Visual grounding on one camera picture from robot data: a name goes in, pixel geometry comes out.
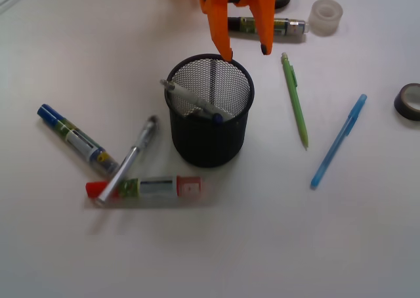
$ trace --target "mesh cup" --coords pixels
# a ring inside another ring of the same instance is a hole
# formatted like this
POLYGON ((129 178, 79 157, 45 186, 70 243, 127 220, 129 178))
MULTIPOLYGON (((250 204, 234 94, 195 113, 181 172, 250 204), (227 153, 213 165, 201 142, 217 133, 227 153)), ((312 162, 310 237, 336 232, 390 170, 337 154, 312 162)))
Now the mesh cup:
POLYGON ((248 111, 254 100, 254 84, 245 68, 234 60, 225 62, 217 54, 201 54, 178 64, 167 80, 233 116, 220 125, 211 120, 196 120, 189 115, 199 108, 165 91, 172 140, 179 154, 198 167, 218 167, 236 156, 245 138, 248 111))

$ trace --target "blue cap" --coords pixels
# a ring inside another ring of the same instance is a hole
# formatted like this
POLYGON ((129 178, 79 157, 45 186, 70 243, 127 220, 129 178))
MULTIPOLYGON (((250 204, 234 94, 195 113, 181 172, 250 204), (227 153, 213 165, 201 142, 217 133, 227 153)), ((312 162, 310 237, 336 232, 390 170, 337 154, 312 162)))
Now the blue cap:
POLYGON ((213 120, 213 123, 216 125, 220 125, 223 123, 223 117, 219 113, 213 114, 213 117, 211 119, 213 120))
POLYGON ((51 108, 48 104, 43 104, 39 110, 38 115, 42 117, 42 119, 50 125, 51 127, 54 127, 57 125, 57 122, 61 119, 64 119, 60 114, 57 113, 53 108, 51 108))

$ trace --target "grey pen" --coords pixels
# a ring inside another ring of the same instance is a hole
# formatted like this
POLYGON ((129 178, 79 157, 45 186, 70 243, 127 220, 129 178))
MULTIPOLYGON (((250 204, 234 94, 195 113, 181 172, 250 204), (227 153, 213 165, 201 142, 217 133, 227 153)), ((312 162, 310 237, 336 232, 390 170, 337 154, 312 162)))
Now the grey pen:
POLYGON ((121 167, 118 169, 117 173, 108 183, 99 197, 95 200, 98 205, 104 206, 106 204, 106 201, 112 195, 112 192, 114 192, 120 182, 124 179, 124 176, 127 174, 138 154, 146 149, 147 145, 149 145, 149 142, 156 134, 157 130, 158 118, 156 116, 149 117, 146 124, 144 124, 143 130, 140 132, 134 146, 131 147, 129 153, 125 156, 121 167))

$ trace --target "clear tape roll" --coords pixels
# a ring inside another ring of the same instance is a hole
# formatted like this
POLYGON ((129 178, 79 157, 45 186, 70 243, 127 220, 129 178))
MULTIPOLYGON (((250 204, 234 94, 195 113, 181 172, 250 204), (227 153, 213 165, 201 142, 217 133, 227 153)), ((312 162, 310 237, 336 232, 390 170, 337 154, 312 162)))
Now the clear tape roll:
POLYGON ((333 0, 316 1, 310 12, 309 25, 314 33, 331 35, 339 27, 343 8, 333 0))

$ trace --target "black tape roll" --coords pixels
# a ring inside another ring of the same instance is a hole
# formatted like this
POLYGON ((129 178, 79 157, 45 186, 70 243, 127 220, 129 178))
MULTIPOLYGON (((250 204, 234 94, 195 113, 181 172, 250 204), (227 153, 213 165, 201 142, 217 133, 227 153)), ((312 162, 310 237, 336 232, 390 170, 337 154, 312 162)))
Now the black tape roll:
POLYGON ((412 121, 420 121, 420 110, 417 110, 410 106, 407 100, 407 90, 412 87, 414 89, 417 89, 418 94, 420 96, 420 84, 410 83, 409 85, 404 86, 404 88, 401 89, 400 93, 398 93, 398 96, 396 96, 394 101, 394 106, 398 113, 404 116, 406 119, 412 121))

